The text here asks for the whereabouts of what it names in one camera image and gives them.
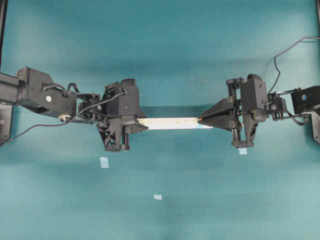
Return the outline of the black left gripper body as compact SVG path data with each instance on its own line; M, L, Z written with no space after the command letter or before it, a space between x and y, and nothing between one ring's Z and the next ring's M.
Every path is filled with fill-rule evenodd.
M130 125L138 122L134 116L122 116L119 118L109 118L106 115L106 104L116 97L123 95L119 93L110 99L101 98L101 113L96 126L102 139L104 149L110 152L120 152L130 149L129 135Z

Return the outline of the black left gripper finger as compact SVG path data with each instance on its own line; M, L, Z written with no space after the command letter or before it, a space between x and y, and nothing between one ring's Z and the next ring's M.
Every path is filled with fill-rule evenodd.
M142 111L140 106L137 106L135 108L135 118L136 119L145 119L145 118L147 118L147 116L144 114L144 112Z
M135 122L134 124L129 126L129 133L130 134L136 134L143 131L148 130L149 128L143 124L140 124L138 122Z

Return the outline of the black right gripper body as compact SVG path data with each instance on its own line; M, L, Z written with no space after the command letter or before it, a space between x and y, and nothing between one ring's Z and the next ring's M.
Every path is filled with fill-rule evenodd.
M232 146L250 148L259 123L267 119L267 87L261 77L234 78L226 81L232 99L235 124L231 129Z

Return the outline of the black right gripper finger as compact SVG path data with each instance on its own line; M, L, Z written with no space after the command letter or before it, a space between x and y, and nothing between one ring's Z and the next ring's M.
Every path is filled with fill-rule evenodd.
M232 129L238 129L240 131L243 129L243 124L234 119L202 119L199 123L201 125L219 128L230 132Z
M232 96L223 98L214 106L200 114L199 118L229 116L235 110L235 100Z

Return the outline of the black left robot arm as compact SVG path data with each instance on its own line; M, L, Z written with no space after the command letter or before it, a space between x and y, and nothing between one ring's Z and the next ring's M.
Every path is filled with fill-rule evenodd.
M55 83L49 74L24 67L15 76L0 75L0 143L13 141L10 136L12 113L21 106L33 113L56 118L60 125L96 124L104 149L128 151L129 135L148 127L139 123L145 114L140 108L140 94L133 78L114 82L104 94L82 93L75 83L67 88Z

